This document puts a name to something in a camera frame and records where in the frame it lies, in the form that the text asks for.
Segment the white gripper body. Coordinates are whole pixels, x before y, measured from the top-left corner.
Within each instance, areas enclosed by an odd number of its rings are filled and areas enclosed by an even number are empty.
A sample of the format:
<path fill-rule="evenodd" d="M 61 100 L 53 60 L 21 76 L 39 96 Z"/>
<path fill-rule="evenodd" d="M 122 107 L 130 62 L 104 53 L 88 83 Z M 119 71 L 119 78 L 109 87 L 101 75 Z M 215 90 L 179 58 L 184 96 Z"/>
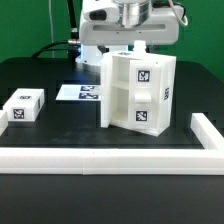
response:
<path fill-rule="evenodd" d="M 81 19 L 80 40 L 84 45 L 133 45 L 145 41 L 147 45 L 171 45 L 178 40 L 179 25 L 176 19 L 151 16 L 140 26 L 124 28 L 115 22 Z"/>

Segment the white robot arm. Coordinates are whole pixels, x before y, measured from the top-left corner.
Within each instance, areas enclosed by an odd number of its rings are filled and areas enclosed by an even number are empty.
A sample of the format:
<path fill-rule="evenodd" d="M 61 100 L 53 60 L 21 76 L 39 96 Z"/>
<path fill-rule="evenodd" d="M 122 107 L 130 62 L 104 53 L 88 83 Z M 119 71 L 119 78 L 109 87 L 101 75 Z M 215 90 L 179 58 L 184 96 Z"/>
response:
<path fill-rule="evenodd" d="M 174 44 L 180 25 L 188 25 L 186 9 L 173 0 L 83 0 L 78 63 L 98 66 L 102 48 L 125 49 L 137 40 Z"/>

